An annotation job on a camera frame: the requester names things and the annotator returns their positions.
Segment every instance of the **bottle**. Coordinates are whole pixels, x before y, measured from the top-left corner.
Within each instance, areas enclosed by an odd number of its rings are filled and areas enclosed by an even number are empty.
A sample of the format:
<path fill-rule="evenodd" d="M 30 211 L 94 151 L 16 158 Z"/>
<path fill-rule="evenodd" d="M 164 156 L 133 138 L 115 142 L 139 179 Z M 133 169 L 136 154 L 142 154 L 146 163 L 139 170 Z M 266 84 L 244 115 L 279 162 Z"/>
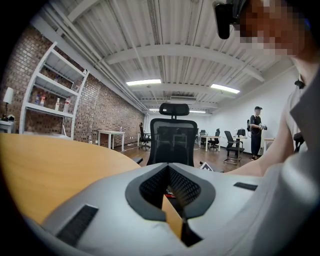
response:
<path fill-rule="evenodd" d="M 44 93 L 44 94 L 41 96 L 41 101 L 40 101 L 40 106 L 41 106 L 41 107 L 44 107 L 44 105 L 45 105 L 45 99 L 46 99 L 46 94 Z"/>
<path fill-rule="evenodd" d="M 35 98 L 34 104 L 39 105 L 40 95 L 38 94 Z"/>
<path fill-rule="evenodd" d="M 64 102 L 64 106 L 63 106 L 64 113 L 68 113 L 69 105 L 70 105 L 70 97 L 68 97 Z"/>
<path fill-rule="evenodd" d="M 59 110 L 59 105 L 60 105 L 60 98 L 57 98 L 56 99 L 56 104 L 55 104 L 55 108 L 54 108 L 54 110 L 56 110 L 56 111 L 58 111 Z"/>

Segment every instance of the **brick wall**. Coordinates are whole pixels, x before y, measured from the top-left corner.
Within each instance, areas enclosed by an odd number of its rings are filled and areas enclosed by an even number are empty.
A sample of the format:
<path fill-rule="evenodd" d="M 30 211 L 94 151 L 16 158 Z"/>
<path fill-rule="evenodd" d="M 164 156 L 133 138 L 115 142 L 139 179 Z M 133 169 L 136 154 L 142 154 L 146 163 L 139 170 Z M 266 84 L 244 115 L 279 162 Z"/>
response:
<path fill-rule="evenodd" d="M 0 86 L 0 113 L 5 112 L 5 103 L 2 99 L 5 95 L 7 87 L 14 90 L 12 104 L 8 104 L 7 114 L 15 116 L 16 133 L 19 132 L 19 119 L 21 107 L 28 82 L 36 69 L 37 64 L 42 56 L 51 46 L 52 42 L 43 37 L 35 28 L 29 26 L 21 35 L 17 42 L 12 55 L 8 61 L 4 71 L 1 86 Z M 68 59 L 73 65 L 83 71 L 83 68 L 70 59 L 57 47 L 55 48 L 61 55 Z M 55 79 L 56 74 L 46 68 L 41 70 L 41 73 Z M 71 83 L 62 77 L 58 77 L 58 82 L 71 87 Z M 80 82 L 75 84 L 75 88 L 80 86 Z M 33 88 L 29 102 L 34 103 L 36 96 L 42 95 L 44 91 L 39 88 Z M 46 100 L 44 106 L 47 108 L 55 108 L 58 96 L 45 93 Z M 71 99 L 69 112 L 74 109 L 75 98 Z M 64 99 L 60 99 L 60 108 L 63 109 Z M 92 75 L 89 75 L 82 90 L 82 95 L 79 101 L 75 125 L 74 139 L 76 141 L 89 142 L 92 140 L 95 143 L 98 140 L 98 130 L 114 130 L 119 131 L 120 126 L 125 132 L 125 143 L 131 142 L 129 137 L 137 139 L 139 131 L 139 123 L 144 121 L 144 114 L 138 111 L 131 104 L 126 102 L 116 93 L 99 82 Z M 42 114 L 27 110 L 25 120 L 25 130 L 41 133 L 58 133 L 62 132 L 63 118 Z M 64 126 L 68 136 L 71 135 L 71 118 L 65 118 Z M 121 138 L 115 137 L 114 145 L 120 145 Z M 108 145 L 108 136 L 101 136 L 101 145 Z"/>

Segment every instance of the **head-mounted camera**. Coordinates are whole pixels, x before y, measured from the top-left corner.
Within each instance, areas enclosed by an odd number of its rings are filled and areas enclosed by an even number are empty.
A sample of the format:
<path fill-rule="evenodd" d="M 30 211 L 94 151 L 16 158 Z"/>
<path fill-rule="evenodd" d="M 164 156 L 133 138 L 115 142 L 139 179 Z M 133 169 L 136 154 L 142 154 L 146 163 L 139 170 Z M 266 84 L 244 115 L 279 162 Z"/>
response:
<path fill-rule="evenodd" d="M 227 0 L 226 3 L 219 1 L 213 3 L 216 26 L 221 39 L 229 38 L 230 25 L 233 25 L 236 30 L 240 30 L 240 14 L 248 2 L 248 0 Z"/>

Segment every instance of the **table lamp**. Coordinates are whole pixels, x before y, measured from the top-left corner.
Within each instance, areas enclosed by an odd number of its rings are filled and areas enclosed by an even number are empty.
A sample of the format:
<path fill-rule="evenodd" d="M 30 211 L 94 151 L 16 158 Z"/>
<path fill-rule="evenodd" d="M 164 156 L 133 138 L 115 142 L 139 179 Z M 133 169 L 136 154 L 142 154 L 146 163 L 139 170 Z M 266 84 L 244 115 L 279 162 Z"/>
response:
<path fill-rule="evenodd" d="M 14 89 L 8 87 L 6 89 L 6 92 L 5 92 L 5 95 L 4 95 L 4 98 L 3 98 L 3 102 L 5 102 L 5 114 L 2 117 L 3 121 L 8 121 L 8 118 L 7 118 L 7 106 L 8 106 L 8 104 L 12 103 L 13 96 L 14 96 Z"/>

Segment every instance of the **shelf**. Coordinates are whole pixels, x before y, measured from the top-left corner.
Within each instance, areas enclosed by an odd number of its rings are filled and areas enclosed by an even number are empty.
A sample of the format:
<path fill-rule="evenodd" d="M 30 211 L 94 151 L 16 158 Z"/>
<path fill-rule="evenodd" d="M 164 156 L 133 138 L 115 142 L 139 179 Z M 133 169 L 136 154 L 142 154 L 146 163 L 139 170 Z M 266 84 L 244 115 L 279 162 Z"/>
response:
<path fill-rule="evenodd" d="M 72 118 L 74 115 L 73 114 L 69 114 L 69 113 L 64 113 L 62 111 L 57 111 L 51 108 L 47 108 L 44 106 L 40 106 L 40 105 L 36 105 L 36 104 L 32 104 L 27 102 L 26 103 L 26 108 L 33 110 L 33 111 L 38 111 L 41 113 L 45 113 L 45 114 L 49 114 L 49 115 L 54 115 L 54 116 L 58 116 L 58 117 L 67 117 L 67 118 Z"/>
<path fill-rule="evenodd" d="M 74 90 L 71 90 L 68 87 L 63 86 L 62 84 L 52 80 L 51 78 L 41 73 L 36 74 L 34 86 L 45 89 L 65 99 L 71 96 L 78 96 L 78 93 Z"/>
<path fill-rule="evenodd" d="M 48 58 L 45 60 L 45 64 L 57 74 L 71 81 L 76 81 L 86 76 L 54 49 L 51 50 Z"/>
<path fill-rule="evenodd" d="M 57 134 L 57 133 L 41 133 L 41 132 L 25 131 L 23 134 L 34 135 L 34 136 L 44 136 L 44 137 L 50 137 L 50 138 L 56 138 L 56 139 L 72 140 L 72 138 L 66 135 Z"/>

